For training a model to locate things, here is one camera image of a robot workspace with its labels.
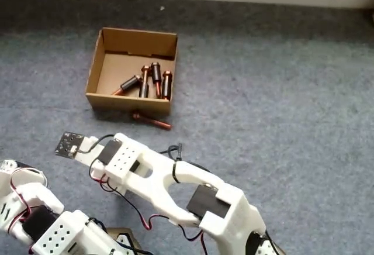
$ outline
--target red wire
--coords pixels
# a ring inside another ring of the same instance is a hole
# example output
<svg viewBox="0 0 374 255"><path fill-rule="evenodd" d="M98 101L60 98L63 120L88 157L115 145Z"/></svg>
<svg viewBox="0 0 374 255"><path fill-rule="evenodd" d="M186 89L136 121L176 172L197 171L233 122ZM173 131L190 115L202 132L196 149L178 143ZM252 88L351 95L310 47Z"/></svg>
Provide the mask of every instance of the red wire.
<svg viewBox="0 0 374 255"><path fill-rule="evenodd" d="M104 178L105 174L101 177L101 179L98 181L101 185L102 184L105 184L102 182L103 178ZM132 204L132 202L130 202L125 196L121 195L118 191L116 191L115 189L113 189L110 185L109 185L109 178L106 179L106 183L108 184L109 188L112 189L112 191L115 191L117 192L122 198L124 198L135 210L136 212L138 213L139 217L140 217L140 220L141 220L141 223L143 225L143 227L146 229L146 230L151 230L153 228L153 225L152 225L152 218L156 218L156 217L160 217L160 218L165 218L165 219L169 219L169 217L166 217L164 215L161 215L161 214L153 214L150 216L150 218L148 219L148 223L146 221L146 219L144 218L144 216L141 214L141 212L139 211L139 209L136 208L136 206L134 204ZM205 255L207 255L207 251L206 251L206 247L205 247L205 243L204 243L204 237L203 237L203 230L201 230L196 236L194 237L187 237L186 235L186 231L185 229L181 226L181 225L178 225L181 229L182 229L182 232L183 232L183 236L185 237L186 240L188 240L189 242L194 242L196 239L198 239L199 237L201 238L201 241L202 241L202 245L203 245L203 249L205 250Z"/></svg>
<svg viewBox="0 0 374 255"><path fill-rule="evenodd" d="M30 208L30 206L27 204L27 202L26 202L26 200L24 199L23 195L17 192L17 188L16 188L16 186L14 186L14 183L13 183L13 176L14 176L14 174L17 173L17 172L19 172L19 171L21 171L21 170L23 170L23 168L18 169L18 170L15 170L15 171L12 173L12 175L11 175L11 188L12 188L12 189L14 190L14 192L18 195L18 197L21 199L21 201L23 202L23 204L26 206L27 212L30 214L30 213L31 213L31 208Z"/></svg>

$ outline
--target carpet floor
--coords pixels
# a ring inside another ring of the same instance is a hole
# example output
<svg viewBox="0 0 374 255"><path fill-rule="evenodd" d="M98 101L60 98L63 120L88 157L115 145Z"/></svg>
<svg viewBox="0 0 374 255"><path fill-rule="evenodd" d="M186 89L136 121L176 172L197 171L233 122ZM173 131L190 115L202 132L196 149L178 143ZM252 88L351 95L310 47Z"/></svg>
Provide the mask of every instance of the carpet floor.
<svg viewBox="0 0 374 255"><path fill-rule="evenodd" d="M361 12L183 0L0 0L0 9L0 156L43 170L67 210L130 227L154 254L201 254L165 220L145 231L85 166L53 154L64 131L123 132L155 150L183 143L183 159L244 190L288 254L374 250L374 28ZM178 34L170 132L92 111L84 90L104 26ZM173 185L171 195L185 207L194 188ZM5 233L0 246L27 253Z"/></svg>

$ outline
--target robotic arm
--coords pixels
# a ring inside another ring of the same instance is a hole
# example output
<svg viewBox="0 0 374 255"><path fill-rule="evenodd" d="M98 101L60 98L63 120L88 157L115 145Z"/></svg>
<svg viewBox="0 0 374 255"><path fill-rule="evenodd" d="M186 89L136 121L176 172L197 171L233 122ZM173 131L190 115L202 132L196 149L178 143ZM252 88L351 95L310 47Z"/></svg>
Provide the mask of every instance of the robotic arm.
<svg viewBox="0 0 374 255"><path fill-rule="evenodd" d="M99 143L112 137L105 146ZM63 134L55 153L90 166L91 177L125 195L131 190L151 202L174 225L199 227L222 255L281 254L266 233L258 210L241 189L185 161L175 162L121 133L101 137ZM148 170L152 174L145 178ZM198 184L186 209L168 193L174 182Z"/></svg>
<svg viewBox="0 0 374 255"><path fill-rule="evenodd" d="M83 212L64 212L64 205L45 185L41 171L14 160L3 161L0 230L39 255L135 254L124 248L131 246L129 237L121 235L115 241Z"/></svg>

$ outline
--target cardboard box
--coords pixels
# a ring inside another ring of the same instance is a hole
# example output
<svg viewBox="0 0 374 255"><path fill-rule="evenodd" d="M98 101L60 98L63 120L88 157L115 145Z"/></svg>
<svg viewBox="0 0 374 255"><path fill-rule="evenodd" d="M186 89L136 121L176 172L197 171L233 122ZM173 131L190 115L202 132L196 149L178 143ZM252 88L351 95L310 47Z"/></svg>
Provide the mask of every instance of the cardboard box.
<svg viewBox="0 0 374 255"><path fill-rule="evenodd" d="M111 95L141 68L159 62L161 73L171 71L175 77L177 36L173 33L103 28L96 41L95 54L86 86L86 97L93 108L140 110L146 114L167 115L171 100L157 99L152 78L148 98L139 98L135 88L126 96Z"/></svg>

